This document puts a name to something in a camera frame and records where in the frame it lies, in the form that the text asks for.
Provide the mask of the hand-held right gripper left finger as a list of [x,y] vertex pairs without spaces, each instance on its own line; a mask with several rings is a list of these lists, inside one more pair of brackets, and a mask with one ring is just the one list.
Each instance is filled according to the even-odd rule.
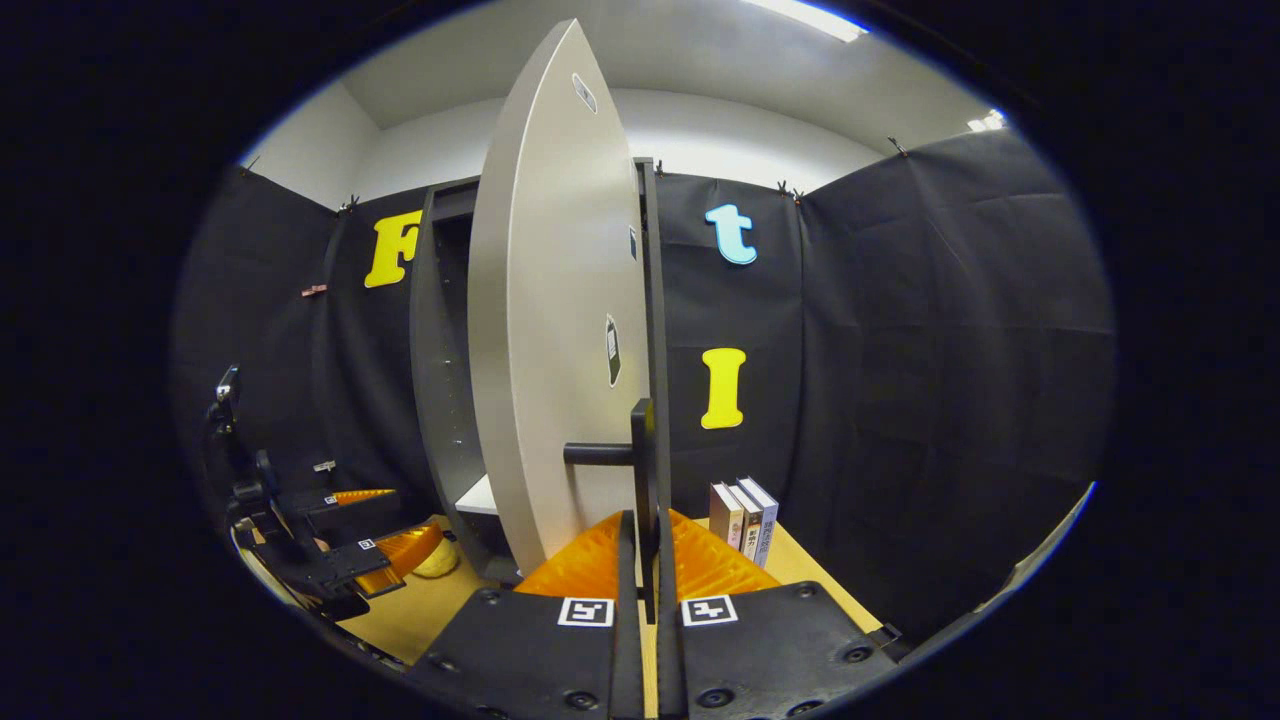
[[609,597],[475,591],[407,683],[452,719],[643,719],[634,512],[599,527]]

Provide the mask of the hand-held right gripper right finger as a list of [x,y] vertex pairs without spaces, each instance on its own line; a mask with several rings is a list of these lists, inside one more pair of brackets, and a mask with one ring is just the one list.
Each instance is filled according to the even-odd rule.
[[659,515],[657,698],[662,719],[818,719],[901,665],[817,580],[678,597],[677,543]]

